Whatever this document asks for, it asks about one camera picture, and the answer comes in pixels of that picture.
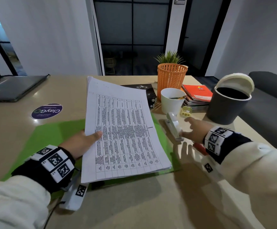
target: table grid on paper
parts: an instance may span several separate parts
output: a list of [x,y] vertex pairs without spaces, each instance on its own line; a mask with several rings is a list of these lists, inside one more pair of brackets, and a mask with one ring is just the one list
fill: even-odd
[[162,169],[154,152],[142,102],[97,94],[96,179],[123,177]]

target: purple sticker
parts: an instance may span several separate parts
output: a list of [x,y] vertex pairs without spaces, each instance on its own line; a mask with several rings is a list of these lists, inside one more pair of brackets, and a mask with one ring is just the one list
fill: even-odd
[[62,111],[61,104],[47,104],[38,107],[31,113],[33,119],[47,119],[59,114]]

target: small trash can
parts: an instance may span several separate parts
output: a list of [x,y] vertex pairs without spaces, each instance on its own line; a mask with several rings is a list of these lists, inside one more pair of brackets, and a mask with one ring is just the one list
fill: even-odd
[[231,124],[252,98],[253,90],[254,82],[248,75],[224,76],[215,86],[206,116],[217,124]]

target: wicker basket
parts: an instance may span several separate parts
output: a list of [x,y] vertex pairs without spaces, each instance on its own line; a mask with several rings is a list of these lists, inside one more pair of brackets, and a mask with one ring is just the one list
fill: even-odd
[[164,88],[180,89],[187,72],[187,66],[175,63],[162,63],[158,65],[158,92],[157,98],[161,100],[161,91]]

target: sofa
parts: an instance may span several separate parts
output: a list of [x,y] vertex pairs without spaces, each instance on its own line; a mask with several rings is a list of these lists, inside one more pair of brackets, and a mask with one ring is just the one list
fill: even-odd
[[277,75],[253,71],[249,76],[255,89],[239,116],[277,148]]

